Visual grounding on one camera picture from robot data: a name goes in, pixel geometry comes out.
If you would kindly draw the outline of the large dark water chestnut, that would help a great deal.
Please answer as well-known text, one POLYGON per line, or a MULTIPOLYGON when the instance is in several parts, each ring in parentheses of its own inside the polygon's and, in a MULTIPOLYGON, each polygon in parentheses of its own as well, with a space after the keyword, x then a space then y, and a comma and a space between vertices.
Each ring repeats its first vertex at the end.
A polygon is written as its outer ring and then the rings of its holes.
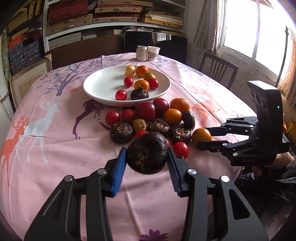
POLYGON ((160 172, 166 163, 168 143, 158 132, 144 133, 128 147, 125 161, 134 171, 152 175, 160 172))

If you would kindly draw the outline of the red cherry tomato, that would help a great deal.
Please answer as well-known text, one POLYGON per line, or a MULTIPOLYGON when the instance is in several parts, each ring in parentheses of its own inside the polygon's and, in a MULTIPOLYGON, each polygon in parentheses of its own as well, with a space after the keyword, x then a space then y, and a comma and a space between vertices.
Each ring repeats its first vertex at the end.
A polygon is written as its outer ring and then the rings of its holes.
POLYGON ((118 123, 121 120, 121 116, 119 112, 115 110, 109 111, 106 116, 105 116, 105 122, 109 125, 112 126, 114 123, 118 123))
POLYGON ((125 90, 118 90, 116 93, 115 93, 115 99, 116 100, 119 100, 119 101, 124 101, 127 99, 127 92, 125 90))

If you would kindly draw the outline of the orange kumquat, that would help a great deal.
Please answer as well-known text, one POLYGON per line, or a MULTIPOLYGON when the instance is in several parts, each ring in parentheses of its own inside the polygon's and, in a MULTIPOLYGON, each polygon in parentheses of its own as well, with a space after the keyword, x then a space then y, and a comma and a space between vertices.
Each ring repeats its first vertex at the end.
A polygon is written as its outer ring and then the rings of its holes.
POLYGON ((139 89, 141 87, 144 91, 148 91, 149 90, 149 82, 144 79, 137 80, 134 83, 133 87, 134 87, 134 89, 139 89))

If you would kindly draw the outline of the orange tangerine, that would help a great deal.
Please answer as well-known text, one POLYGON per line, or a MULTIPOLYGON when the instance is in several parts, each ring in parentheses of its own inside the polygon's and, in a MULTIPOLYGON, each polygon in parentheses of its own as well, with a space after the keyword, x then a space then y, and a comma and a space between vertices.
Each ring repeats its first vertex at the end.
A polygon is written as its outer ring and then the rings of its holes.
POLYGON ((144 75, 148 72, 149 69, 145 65, 138 66, 135 70, 135 73, 138 77, 144 77, 144 75))

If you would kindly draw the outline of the large red plum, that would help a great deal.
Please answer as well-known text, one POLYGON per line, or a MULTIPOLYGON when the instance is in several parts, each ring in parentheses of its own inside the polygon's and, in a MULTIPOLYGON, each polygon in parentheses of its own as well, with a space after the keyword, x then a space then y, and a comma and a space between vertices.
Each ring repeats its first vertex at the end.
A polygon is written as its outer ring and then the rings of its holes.
POLYGON ((155 105, 151 102, 142 102, 136 107, 137 117, 151 122, 156 117, 155 105))

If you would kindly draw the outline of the dark wooden chair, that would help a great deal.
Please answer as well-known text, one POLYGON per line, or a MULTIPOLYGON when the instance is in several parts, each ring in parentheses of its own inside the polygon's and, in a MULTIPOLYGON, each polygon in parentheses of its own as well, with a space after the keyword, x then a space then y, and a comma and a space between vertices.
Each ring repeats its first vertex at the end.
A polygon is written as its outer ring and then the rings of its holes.
POLYGON ((205 62, 207 59, 211 60, 211 66, 210 66, 209 73, 206 75, 208 77, 212 78, 213 80, 217 81, 218 83, 221 82, 222 78, 224 77, 224 75, 228 69, 232 70, 232 74, 231 74, 229 82, 227 83, 227 86, 226 86, 226 88, 230 90, 233 85, 233 82, 235 80, 235 77, 236 77, 239 67, 216 56, 216 55, 205 52, 203 55, 200 67, 199 67, 199 72, 204 73, 203 68, 205 66, 205 62))

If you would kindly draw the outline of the red cherry tomato front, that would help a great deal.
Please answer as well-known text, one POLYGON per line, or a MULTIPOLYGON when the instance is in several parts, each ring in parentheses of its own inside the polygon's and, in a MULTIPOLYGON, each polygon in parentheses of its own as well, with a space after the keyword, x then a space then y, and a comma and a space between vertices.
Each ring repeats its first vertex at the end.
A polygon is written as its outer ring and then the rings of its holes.
POLYGON ((109 111, 106 116, 105 116, 105 122, 109 125, 112 126, 114 123, 118 123, 121 120, 121 116, 119 112, 115 110, 109 111))

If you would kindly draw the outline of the pink deer print tablecloth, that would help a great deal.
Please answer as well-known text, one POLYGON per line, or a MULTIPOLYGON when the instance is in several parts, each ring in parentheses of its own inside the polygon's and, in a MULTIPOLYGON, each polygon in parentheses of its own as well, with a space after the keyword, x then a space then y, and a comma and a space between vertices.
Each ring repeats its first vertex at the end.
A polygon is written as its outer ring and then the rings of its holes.
MULTIPOLYGON (((88 176, 118 156, 105 122, 109 107, 83 90, 87 76, 118 65, 139 62, 125 53, 59 68, 36 80, 18 106, 1 152, 1 211, 20 238, 66 175, 88 176)), ((227 88, 176 60, 160 56, 146 66, 170 78, 164 99, 186 99, 197 128, 254 115, 227 88)), ((167 168, 154 175, 126 168, 120 191, 106 202, 114 240, 181 239, 187 200, 174 192, 167 168)))

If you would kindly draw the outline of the curtain beside window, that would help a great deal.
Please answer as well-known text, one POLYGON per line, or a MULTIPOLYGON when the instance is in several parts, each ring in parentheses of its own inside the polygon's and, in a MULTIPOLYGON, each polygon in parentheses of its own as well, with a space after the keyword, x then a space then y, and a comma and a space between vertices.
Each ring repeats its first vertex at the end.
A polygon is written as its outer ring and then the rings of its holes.
POLYGON ((199 17, 194 44, 216 53, 219 46, 225 15, 225 1, 205 0, 199 17))

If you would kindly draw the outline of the white paper cup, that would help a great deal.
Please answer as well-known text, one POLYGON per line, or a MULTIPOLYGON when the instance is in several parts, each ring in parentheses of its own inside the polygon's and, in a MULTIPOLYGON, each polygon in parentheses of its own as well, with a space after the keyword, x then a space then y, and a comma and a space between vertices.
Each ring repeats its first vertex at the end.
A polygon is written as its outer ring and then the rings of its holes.
POLYGON ((147 59, 149 61, 155 61, 157 60, 159 56, 160 47, 156 46, 148 46, 147 47, 147 59))

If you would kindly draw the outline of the pink drink can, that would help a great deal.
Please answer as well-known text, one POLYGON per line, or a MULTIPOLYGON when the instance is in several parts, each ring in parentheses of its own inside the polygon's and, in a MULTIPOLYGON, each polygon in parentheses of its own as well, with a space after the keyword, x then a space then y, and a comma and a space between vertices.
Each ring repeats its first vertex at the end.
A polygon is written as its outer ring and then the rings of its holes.
POLYGON ((137 46, 136 60, 140 62, 147 61, 147 46, 137 46))

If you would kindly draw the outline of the framed picture leaning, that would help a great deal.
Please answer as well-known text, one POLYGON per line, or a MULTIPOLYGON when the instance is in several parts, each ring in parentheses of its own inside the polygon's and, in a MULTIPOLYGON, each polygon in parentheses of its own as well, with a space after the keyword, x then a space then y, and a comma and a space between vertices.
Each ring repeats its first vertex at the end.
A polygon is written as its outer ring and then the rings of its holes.
POLYGON ((9 84, 15 109, 31 85, 52 70, 52 56, 48 54, 10 78, 9 84))

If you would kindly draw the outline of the metal storage shelf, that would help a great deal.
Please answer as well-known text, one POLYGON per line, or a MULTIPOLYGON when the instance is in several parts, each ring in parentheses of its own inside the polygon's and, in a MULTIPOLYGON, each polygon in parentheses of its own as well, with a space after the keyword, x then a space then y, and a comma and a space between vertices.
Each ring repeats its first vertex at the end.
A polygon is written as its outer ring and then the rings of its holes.
POLYGON ((45 1, 44 50, 128 29, 182 35, 187 11, 188 1, 45 1))

